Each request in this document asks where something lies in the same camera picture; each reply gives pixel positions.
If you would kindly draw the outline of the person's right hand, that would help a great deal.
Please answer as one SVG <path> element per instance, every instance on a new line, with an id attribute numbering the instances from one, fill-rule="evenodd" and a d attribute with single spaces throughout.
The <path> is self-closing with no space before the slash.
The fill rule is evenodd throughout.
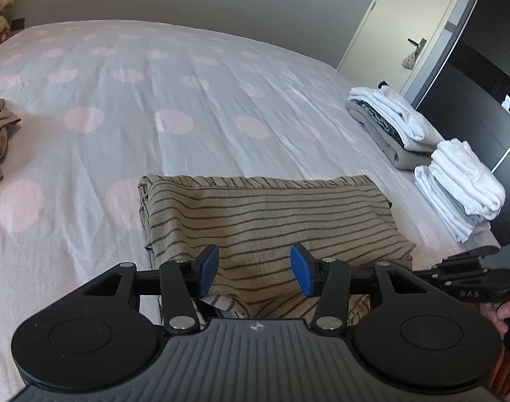
<path id="1" fill-rule="evenodd" d="M 485 316 L 496 326 L 497 331 L 503 337 L 508 332 L 506 320 L 510 318 L 510 300 L 497 309 L 493 304 L 485 304 L 483 312 Z"/>

